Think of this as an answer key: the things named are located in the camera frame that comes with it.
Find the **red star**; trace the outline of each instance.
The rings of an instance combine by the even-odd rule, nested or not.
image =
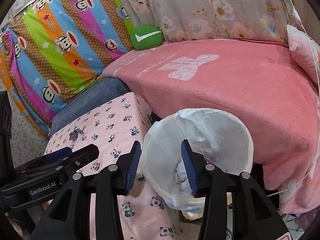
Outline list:
[[[79,59],[76,59],[76,58],[75,58],[75,61],[73,62],[73,64],[74,64],[75,66],[80,65]]]
[[[43,19],[46,21],[47,19],[49,19],[50,14],[46,14]]]

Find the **panda print tablecloth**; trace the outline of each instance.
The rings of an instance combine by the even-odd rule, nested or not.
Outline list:
[[[150,115],[151,109],[142,98],[133,92],[127,93],[84,114],[58,131],[50,139],[45,154],[66,146],[76,151],[93,143],[99,148],[99,158],[79,172],[84,176],[98,173],[116,163],[121,154],[129,153],[135,140],[140,141],[143,147],[144,136],[151,127]],[[143,186],[140,196],[118,196],[124,240],[196,240],[199,226],[179,222],[178,212],[163,203],[140,167],[137,173],[139,183]],[[90,239],[96,240],[95,194],[91,198]]]

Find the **blue cushion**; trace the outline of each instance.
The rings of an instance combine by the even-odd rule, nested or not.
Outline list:
[[[104,103],[130,92],[118,78],[103,78],[72,100],[52,119],[51,136],[57,131]]]

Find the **round green cushion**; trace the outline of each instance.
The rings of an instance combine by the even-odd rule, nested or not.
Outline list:
[[[142,25],[132,31],[130,40],[136,50],[151,49],[162,44],[163,34],[158,27]]]

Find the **purple stripe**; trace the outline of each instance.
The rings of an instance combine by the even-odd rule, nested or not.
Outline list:
[[[46,122],[51,122],[52,118],[56,115],[56,113],[43,101],[43,99],[37,94],[37,92],[29,85],[28,81],[24,78],[24,76],[20,73],[17,61],[14,56],[13,43],[11,39],[10,32],[4,34],[8,46],[10,48],[10,62],[11,62],[11,70],[12,74],[15,77],[17,84],[21,90],[25,91],[25,94],[28,95],[28,99],[30,102],[44,115]]]
[[[71,1],[72,1],[73,5],[75,6],[75,4],[77,3],[77,0],[71,0]],[[100,43],[103,46],[105,46],[106,41],[104,39],[103,32],[100,29],[100,26],[97,23],[96,19],[94,18],[90,9],[87,8],[87,10],[85,12],[79,10],[78,8],[76,8],[76,10],[78,11],[80,18],[81,18],[84,26],[87,28],[87,30],[89,32],[91,32],[92,34],[96,35],[96,33],[93,30],[93,28],[95,28],[95,30],[97,31],[97,34],[98,34],[98,35],[96,35],[97,39],[100,41]],[[116,52],[111,52],[108,49],[105,49],[105,50],[114,60],[123,55],[119,49]]]

